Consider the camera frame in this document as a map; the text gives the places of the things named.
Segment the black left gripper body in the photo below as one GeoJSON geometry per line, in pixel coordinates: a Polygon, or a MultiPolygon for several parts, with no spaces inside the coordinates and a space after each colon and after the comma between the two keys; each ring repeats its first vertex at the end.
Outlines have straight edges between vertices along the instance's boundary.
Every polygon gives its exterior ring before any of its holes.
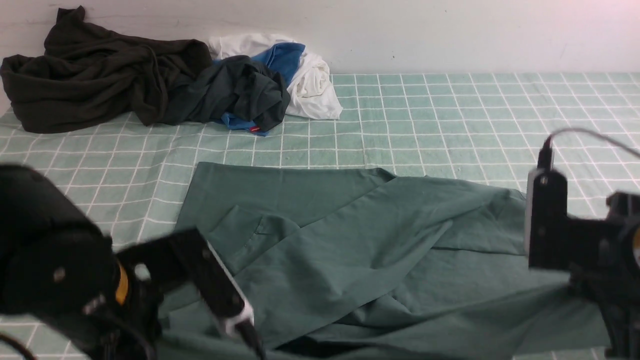
{"type": "Polygon", "coordinates": [[[92,360],[155,360],[162,296],[139,279],[134,250],[65,255],[65,335],[92,360]]]}

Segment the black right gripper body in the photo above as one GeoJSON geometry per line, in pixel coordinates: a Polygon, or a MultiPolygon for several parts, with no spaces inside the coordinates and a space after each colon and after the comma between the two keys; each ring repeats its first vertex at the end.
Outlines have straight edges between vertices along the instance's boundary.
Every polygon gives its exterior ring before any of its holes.
{"type": "Polygon", "coordinates": [[[606,218],[594,221],[590,239],[579,241],[579,258],[569,265],[570,287],[598,305],[609,347],[605,357],[639,358],[639,196],[606,198],[606,218]]]}

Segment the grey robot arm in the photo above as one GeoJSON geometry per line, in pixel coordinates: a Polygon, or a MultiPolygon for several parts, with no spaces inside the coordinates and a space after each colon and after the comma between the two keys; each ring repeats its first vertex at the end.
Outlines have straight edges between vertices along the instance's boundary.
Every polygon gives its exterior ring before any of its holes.
{"type": "Polygon", "coordinates": [[[375,170],[201,162],[174,231],[113,249],[38,171],[1,166],[1,314],[92,360],[639,358],[639,196],[568,212],[526,194],[375,170]]]}

